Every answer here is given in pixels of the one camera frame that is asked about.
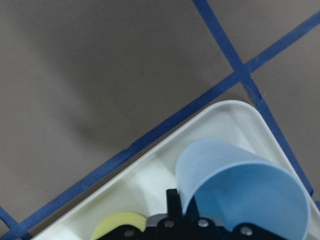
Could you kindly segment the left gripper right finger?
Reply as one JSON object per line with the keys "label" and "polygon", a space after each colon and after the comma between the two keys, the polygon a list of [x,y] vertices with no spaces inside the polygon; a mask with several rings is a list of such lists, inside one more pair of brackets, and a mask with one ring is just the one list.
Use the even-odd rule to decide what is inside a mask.
{"label": "left gripper right finger", "polygon": [[232,230],[233,240],[282,240],[283,238],[273,232],[265,230],[252,223],[238,224]]}

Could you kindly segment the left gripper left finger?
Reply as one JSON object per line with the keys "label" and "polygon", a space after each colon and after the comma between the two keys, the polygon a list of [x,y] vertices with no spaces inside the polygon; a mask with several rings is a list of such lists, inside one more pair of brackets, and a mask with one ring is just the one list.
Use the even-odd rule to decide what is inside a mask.
{"label": "left gripper left finger", "polygon": [[182,204],[177,189],[166,190],[167,218],[172,221],[181,222],[184,218]]}

